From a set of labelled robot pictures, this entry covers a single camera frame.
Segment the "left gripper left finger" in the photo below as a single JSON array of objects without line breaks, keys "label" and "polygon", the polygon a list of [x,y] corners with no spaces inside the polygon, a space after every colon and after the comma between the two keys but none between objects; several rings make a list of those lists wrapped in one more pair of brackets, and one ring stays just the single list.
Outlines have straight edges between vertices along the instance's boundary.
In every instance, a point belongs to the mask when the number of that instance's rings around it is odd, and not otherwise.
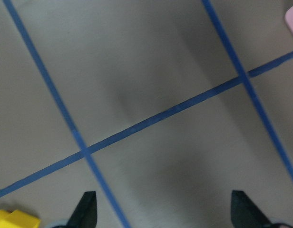
[{"label": "left gripper left finger", "polygon": [[98,220],[97,197],[95,191],[83,194],[74,212],[70,216],[67,228],[95,228]]}]

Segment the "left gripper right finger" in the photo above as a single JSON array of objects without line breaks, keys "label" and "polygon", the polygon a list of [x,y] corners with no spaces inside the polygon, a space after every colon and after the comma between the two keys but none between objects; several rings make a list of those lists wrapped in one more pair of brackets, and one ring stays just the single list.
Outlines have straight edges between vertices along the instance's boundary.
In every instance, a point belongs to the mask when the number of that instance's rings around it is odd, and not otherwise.
[{"label": "left gripper right finger", "polygon": [[279,228],[282,225],[272,223],[242,190],[232,191],[231,222],[234,228]]}]

